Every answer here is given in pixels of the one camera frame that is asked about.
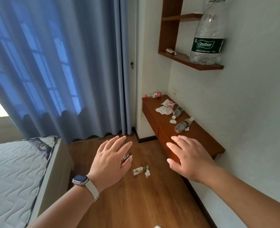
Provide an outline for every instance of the watch strap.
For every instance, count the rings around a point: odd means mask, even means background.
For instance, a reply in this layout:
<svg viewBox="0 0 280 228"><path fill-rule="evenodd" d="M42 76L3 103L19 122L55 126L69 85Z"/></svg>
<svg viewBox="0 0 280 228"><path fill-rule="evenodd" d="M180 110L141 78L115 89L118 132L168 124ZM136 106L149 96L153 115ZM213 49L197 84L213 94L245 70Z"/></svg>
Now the watch strap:
<svg viewBox="0 0 280 228"><path fill-rule="evenodd" d="M98 197L99 197L99 192L98 192L97 188L95 187L95 185L92 183L91 180L88 180L88 182L85 184L85 186L91 192L91 194L92 194L92 196L94 198L94 202L95 202L98 199Z"/></svg>

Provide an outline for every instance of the blue curtain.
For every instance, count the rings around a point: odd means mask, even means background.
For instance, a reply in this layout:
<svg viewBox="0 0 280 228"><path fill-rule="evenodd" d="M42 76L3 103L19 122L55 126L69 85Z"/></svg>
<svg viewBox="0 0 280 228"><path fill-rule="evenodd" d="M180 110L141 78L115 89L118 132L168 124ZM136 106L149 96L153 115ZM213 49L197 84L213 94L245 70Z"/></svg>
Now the blue curtain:
<svg viewBox="0 0 280 228"><path fill-rule="evenodd" d="M0 0L0 103L25 138L131 134L127 0Z"/></svg>

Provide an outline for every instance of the wooden floor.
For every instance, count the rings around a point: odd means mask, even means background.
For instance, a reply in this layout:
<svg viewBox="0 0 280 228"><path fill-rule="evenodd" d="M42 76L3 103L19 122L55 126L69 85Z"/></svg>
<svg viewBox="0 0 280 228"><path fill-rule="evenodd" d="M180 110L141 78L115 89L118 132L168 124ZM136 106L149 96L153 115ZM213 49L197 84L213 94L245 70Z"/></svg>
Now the wooden floor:
<svg viewBox="0 0 280 228"><path fill-rule="evenodd" d="M94 138L69 145L75 162L73 175L86 175L103 141L114 136ZM133 134L131 169L115 185L101 193L92 204L78 228L162 228L210 227L181 176L169 168L158 140L138 143ZM132 169L149 166L151 175L133 176Z"/></svg>

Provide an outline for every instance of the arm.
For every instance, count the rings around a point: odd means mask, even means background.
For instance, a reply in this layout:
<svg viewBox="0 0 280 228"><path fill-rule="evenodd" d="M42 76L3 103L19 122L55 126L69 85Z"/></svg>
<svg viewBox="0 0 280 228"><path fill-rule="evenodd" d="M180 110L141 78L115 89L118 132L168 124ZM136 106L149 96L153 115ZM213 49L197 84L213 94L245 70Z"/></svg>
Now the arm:
<svg viewBox="0 0 280 228"><path fill-rule="evenodd" d="M105 141L97 151L87 177L95 185L99 194L107 187L118 182L131 167L132 157L129 157L121 166L122 157L132 145L132 142L128 142L119 149L125 139L126 136L121 138L116 136L109 141ZM92 202L93 196L90 191L86 187L75 185L29 227L77 227Z"/></svg>
<svg viewBox="0 0 280 228"><path fill-rule="evenodd" d="M179 145L167 143L181 165L168 159L170 167L187 179L213 190L249 227L280 227L280 203L249 186L228 171L216 166L195 139L173 136Z"/></svg>

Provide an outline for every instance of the floating wooden desk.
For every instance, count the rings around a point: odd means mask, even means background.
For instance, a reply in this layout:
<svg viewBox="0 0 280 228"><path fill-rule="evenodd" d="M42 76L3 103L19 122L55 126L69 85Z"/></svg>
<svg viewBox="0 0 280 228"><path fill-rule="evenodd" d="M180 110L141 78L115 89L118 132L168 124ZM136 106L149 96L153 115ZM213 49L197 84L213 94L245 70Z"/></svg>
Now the floating wooden desk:
<svg viewBox="0 0 280 228"><path fill-rule="evenodd" d="M213 159L217 156L217 154L225 151L225 149L201 126L199 126L196 121L192 122L189 127L189 131L183 131L182 133L177 134L174 130L176 124L169 122L172 115L161 115L156 111L156 108L159 108L161 103L163 103L166 99L172 101L172 99L167 95L160 98L142 98L142 111L169 158L178 163L180 162L179 158L166 145L167 142L175 143L171 137L178 135L198 140ZM183 111L182 114L176 118L176 122L178 124L187 118L190 118L190 116Z"/></svg>

